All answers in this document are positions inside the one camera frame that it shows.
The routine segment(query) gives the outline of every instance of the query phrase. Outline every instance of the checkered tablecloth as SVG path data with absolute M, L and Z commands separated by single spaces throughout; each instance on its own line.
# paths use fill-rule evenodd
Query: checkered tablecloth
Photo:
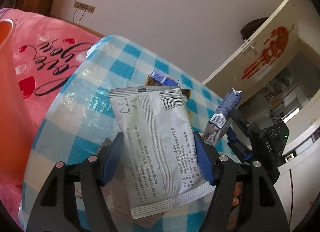
M 186 103 L 187 109 L 192 112 L 191 125 L 195 131 L 204 131 L 208 119 L 221 101 L 215 93 L 180 68 L 124 37 L 103 38 L 92 46 L 87 59 L 64 85 L 36 135 L 23 184 L 20 221 L 24 226 L 38 192 L 56 162 L 64 161 L 68 165 L 82 162 L 97 151 L 105 138 L 113 140 L 120 131 L 110 104 L 109 91 L 143 86 L 154 69 L 180 81 L 182 88 L 192 90 L 191 98 Z M 217 149 L 234 158 L 225 137 Z M 211 198 L 212 194 L 209 194 L 166 212 L 150 231 L 198 231 Z M 81 202 L 78 209 L 79 216 L 84 216 Z M 120 232 L 147 230 L 120 218 L 114 218 L 114 222 Z

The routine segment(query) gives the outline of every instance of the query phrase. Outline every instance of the white wall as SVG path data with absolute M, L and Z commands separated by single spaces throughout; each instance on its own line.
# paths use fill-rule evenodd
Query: white wall
M 51 15 L 72 21 L 75 1 L 54 0 Z M 77 1 L 96 6 L 82 25 L 123 35 L 203 81 L 239 48 L 241 28 L 268 17 L 283 0 Z

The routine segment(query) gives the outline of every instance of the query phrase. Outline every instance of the orange bucket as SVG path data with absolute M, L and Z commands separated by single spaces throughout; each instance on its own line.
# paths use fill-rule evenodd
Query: orange bucket
M 20 185 L 36 125 L 22 97 L 13 66 L 12 20 L 0 21 L 0 183 Z

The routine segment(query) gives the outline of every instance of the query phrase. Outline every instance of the silver bolt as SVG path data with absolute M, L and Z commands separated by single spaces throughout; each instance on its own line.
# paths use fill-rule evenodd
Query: silver bolt
M 228 160 L 228 157 L 226 155 L 220 155 L 219 156 L 220 161 L 226 162 Z
M 255 167 L 257 167 L 257 168 L 261 167 L 261 163 L 258 162 L 258 161 L 254 161 L 254 162 L 253 162 L 253 165 L 254 165 Z
M 88 161 L 89 162 L 94 162 L 96 159 L 97 159 L 96 155 L 91 155 L 91 156 L 88 157 Z
M 64 166 L 64 162 L 58 162 L 58 163 L 56 163 L 56 167 L 57 168 L 61 168 L 61 167 L 63 167 Z

